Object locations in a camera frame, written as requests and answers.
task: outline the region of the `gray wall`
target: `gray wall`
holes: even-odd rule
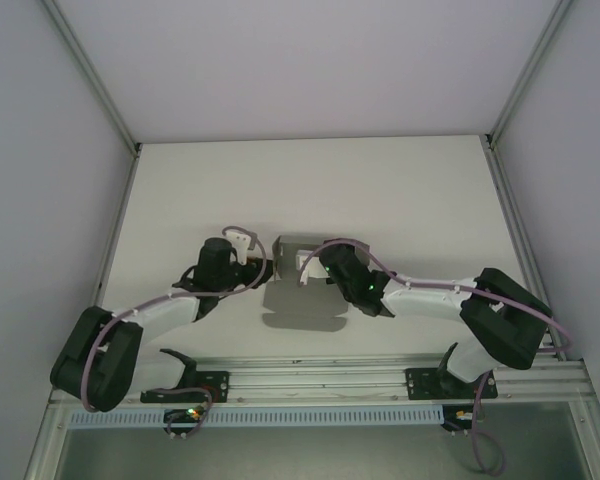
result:
[[[130,161],[38,3],[0,2],[0,479],[24,475]]]
[[[600,0],[575,5],[500,153],[556,316],[600,397]]]

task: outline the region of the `glass panel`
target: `glass panel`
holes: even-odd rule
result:
[[[566,404],[486,407],[482,428],[507,455],[504,478],[589,478]],[[480,442],[488,465],[495,449]],[[485,478],[471,441],[439,426],[208,428],[68,432],[56,480],[443,480]]]

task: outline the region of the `white wall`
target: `white wall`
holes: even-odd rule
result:
[[[551,304],[600,397],[600,0],[574,7],[500,152]]]
[[[37,2],[0,2],[0,479],[22,478],[130,157]]]
[[[144,143],[488,132],[556,0],[59,0]]]

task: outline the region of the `cable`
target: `cable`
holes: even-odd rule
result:
[[[458,285],[455,283],[445,283],[445,282],[418,282],[418,281],[413,281],[413,280],[404,280],[404,279],[400,278],[398,275],[396,275],[395,273],[393,273],[391,270],[389,270],[389,268],[387,268],[380,260],[378,260],[378,258],[369,251],[369,249],[367,248],[367,246],[364,243],[362,243],[358,240],[354,240],[352,238],[340,238],[337,240],[331,240],[329,242],[325,242],[322,245],[320,245],[318,248],[316,248],[313,252],[311,252],[305,259],[305,261],[302,264],[302,266],[300,267],[300,269],[298,270],[298,286],[302,286],[302,283],[300,282],[300,278],[302,277],[302,272],[304,272],[305,268],[307,268],[309,261],[313,257],[315,257],[318,253],[320,253],[322,250],[324,250],[327,247],[331,247],[333,245],[351,245],[351,246],[356,247],[358,250],[360,250],[365,255],[367,255],[373,261],[373,263],[375,263],[380,268],[380,270],[382,270],[384,273],[386,273],[389,276],[389,278],[391,278],[395,282],[398,282],[400,285],[405,285],[405,286],[408,285],[411,288],[429,288],[429,289],[435,289],[435,290],[467,292],[467,293],[479,295],[484,298],[488,298],[489,300],[500,302],[504,305],[508,305],[510,307],[517,308],[518,310],[528,313],[529,315],[533,315],[537,319],[542,320],[544,323],[546,323],[550,327],[555,328],[566,339],[566,343],[564,345],[562,345],[561,347],[540,348],[540,349],[538,349],[539,352],[542,352],[542,353],[564,352],[565,350],[568,350],[569,348],[571,348],[571,346],[573,345],[573,339],[571,337],[571,334],[568,332],[568,330],[565,329],[558,322],[556,322],[553,318],[548,317],[547,315],[545,315],[542,312],[539,312],[538,310],[535,310],[535,309],[533,309],[527,305],[524,305],[520,302],[516,302],[515,300],[512,300],[510,298],[503,297],[502,295],[496,295],[495,293],[485,292],[484,290],[479,290],[477,288],[468,287],[465,285]]]
[[[189,438],[191,435],[193,435],[194,433],[196,433],[198,430],[200,430],[202,428],[202,424],[205,422],[205,420],[209,416],[209,411],[211,410],[211,406],[213,405],[213,399],[211,398],[211,393],[209,393],[209,390],[207,390],[205,388],[188,387],[188,388],[178,388],[177,390],[168,390],[166,388],[156,388],[154,390],[151,390],[151,392],[159,393],[162,395],[174,395],[174,394],[179,394],[179,393],[202,393],[207,398],[207,402],[209,403],[208,407],[204,409],[204,413],[198,420],[198,423],[193,428],[191,428],[191,430],[189,430],[188,432],[186,432],[184,434],[184,439]],[[173,421],[178,418],[183,418],[186,416],[187,416],[186,413],[178,413],[176,415],[171,415],[169,417],[169,420],[167,421],[167,433],[169,434],[169,436],[171,436],[171,426],[173,425]]]
[[[119,315],[115,315],[114,317],[112,317],[111,320],[109,320],[109,322],[107,322],[105,324],[105,326],[102,327],[102,330],[100,330],[100,333],[98,334],[96,339],[93,341],[93,345],[91,346],[91,350],[89,350],[89,354],[87,355],[87,360],[84,364],[84,370],[82,372],[82,380],[80,381],[80,400],[82,401],[82,406],[84,407],[85,410],[87,410],[88,412],[97,412],[97,410],[95,408],[93,408],[91,406],[91,404],[89,403],[88,392],[87,392],[88,386],[89,386],[89,374],[91,373],[91,367],[93,366],[93,360],[95,359],[96,354],[98,353],[98,348],[100,348],[100,345],[102,345],[102,342],[103,342],[104,338],[107,336],[107,334],[109,333],[109,331],[118,322],[125,320],[131,316],[135,316],[138,313],[140,313],[150,307],[153,307],[155,305],[159,305],[161,303],[167,303],[175,298],[228,297],[229,295],[238,295],[239,293],[246,292],[247,290],[251,289],[252,287],[254,287],[258,284],[258,282],[264,276],[264,274],[266,273],[266,270],[267,270],[267,251],[264,248],[264,245],[262,244],[260,239],[258,239],[258,236],[255,233],[250,232],[249,230],[246,230],[242,227],[236,227],[234,225],[225,227],[222,229],[222,234],[224,235],[224,233],[227,232],[228,230],[236,230],[240,233],[244,233],[245,235],[249,235],[251,237],[251,239],[253,241],[255,241],[255,244],[260,249],[260,252],[262,253],[262,268],[260,269],[260,272],[258,273],[258,276],[255,278],[255,280],[253,280],[253,282],[251,282],[249,285],[239,288],[238,290],[233,290],[231,292],[194,292],[194,293],[180,292],[180,293],[174,293],[171,295],[162,295],[160,297],[151,299],[147,302],[144,302],[144,303],[138,305],[137,307],[131,308],[129,310],[122,312]]]
[[[367,248],[367,246],[365,244],[363,244],[362,242],[360,242],[358,240],[354,240],[351,238],[342,238],[342,239],[337,239],[337,240],[331,240],[331,241],[323,243],[318,248],[316,248],[314,251],[312,251],[307,256],[307,258],[305,259],[304,263],[302,264],[302,266],[300,267],[300,269],[298,271],[298,286],[302,286],[300,279],[302,278],[302,273],[307,268],[309,261],[312,258],[314,258],[316,255],[318,255],[318,253],[320,253],[322,250],[324,250],[327,247],[331,247],[333,245],[351,245],[351,246],[357,248],[358,250],[362,251],[365,255],[367,255],[369,257],[369,259],[371,259],[371,261],[373,261],[373,263],[375,263],[384,273],[386,273],[389,276],[389,278],[391,278],[395,282],[399,283],[400,285],[409,286],[410,288],[425,288],[425,289],[429,288],[429,289],[436,289],[436,290],[449,290],[449,291],[454,291],[454,292],[466,292],[466,293],[471,293],[473,295],[479,295],[481,297],[488,298],[489,300],[493,300],[495,302],[502,303],[503,305],[508,305],[510,307],[517,308],[518,310],[528,313],[529,315],[533,315],[534,317],[543,321],[547,325],[555,328],[567,340],[566,344],[561,347],[540,348],[540,349],[538,349],[539,352],[544,352],[544,353],[562,352],[562,351],[568,350],[571,347],[571,345],[573,344],[573,338],[571,337],[571,334],[568,332],[568,330],[566,330],[562,325],[557,323],[553,318],[548,317],[547,315],[545,315],[542,312],[539,312],[539,311],[537,311],[527,305],[524,305],[520,302],[516,302],[515,300],[512,300],[510,298],[503,297],[502,295],[496,295],[495,293],[485,292],[483,290],[479,290],[474,287],[458,285],[456,283],[450,283],[450,282],[448,282],[448,283],[435,282],[435,281],[433,281],[433,282],[422,282],[422,281],[418,282],[418,281],[413,281],[411,279],[404,280],[404,279],[400,278],[398,275],[396,275],[395,273],[393,273],[391,270],[389,270],[389,268],[387,268],[380,260],[378,260],[378,258],[369,251],[369,249]],[[478,465],[480,466],[482,471],[492,477],[497,477],[497,476],[502,475],[502,473],[505,471],[506,466],[507,466],[504,449],[502,448],[502,445],[500,445],[500,442],[498,442],[498,440],[493,435],[491,435],[488,432],[485,432],[484,430],[480,430],[477,427],[478,416],[479,416],[480,412],[482,411],[482,393],[484,391],[484,387],[485,387],[485,384],[487,383],[488,379],[489,379],[489,372],[482,375],[478,390],[476,392],[476,397],[475,397],[475,400],[473,403],[473,415],[471,418],[471,446],[473,448],[473,454],[475,456],[476,462],[478,463]],[[457,425],[455,425],[452,422],[445,421],[445,423],[447,423],[451,427],[460,429]],[[478,448],[478,436],[483,436],[483,437],[489,439],[496,446],[496,448],[500,451],[502,460],[501,460],[500,466],[497,469],[493,469],[493,470],[487,469],[484,462],[482,461],[482,457],[480,455],[480,449]]]

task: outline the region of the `white table surface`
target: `white table surface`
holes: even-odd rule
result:
[[[164,293],[223,226],[354,237],[414,277],[522,275],[477,136],[144,145],[103,305]],[[351,307],[338,332],[267,327],[264,289],[229,298],[160,337],[200,357],[442,353],[470,335],[459,322],[371,318]]]

